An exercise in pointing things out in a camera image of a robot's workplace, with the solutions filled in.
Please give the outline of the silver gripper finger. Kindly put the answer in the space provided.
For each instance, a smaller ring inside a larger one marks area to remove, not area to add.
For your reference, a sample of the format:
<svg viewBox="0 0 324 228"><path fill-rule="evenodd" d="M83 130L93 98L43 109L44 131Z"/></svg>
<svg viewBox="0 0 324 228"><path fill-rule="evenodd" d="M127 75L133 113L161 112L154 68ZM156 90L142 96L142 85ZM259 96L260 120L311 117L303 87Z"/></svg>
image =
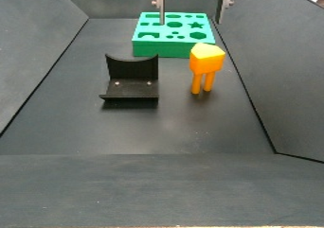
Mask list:
<svg viewBox="0 0 324 228"><path fill-rule="evenodd" d="M160 24L165 24L165 0L152 0L152 4L160 9Z"/></svg>
<svg viewBox="0 0 324 228"><path fill-rule="evenodd" d="M217 16L218 24L221 24L224 12L232 4L233 4L233 0L220 0L218 1L218 16Z"/></svg>

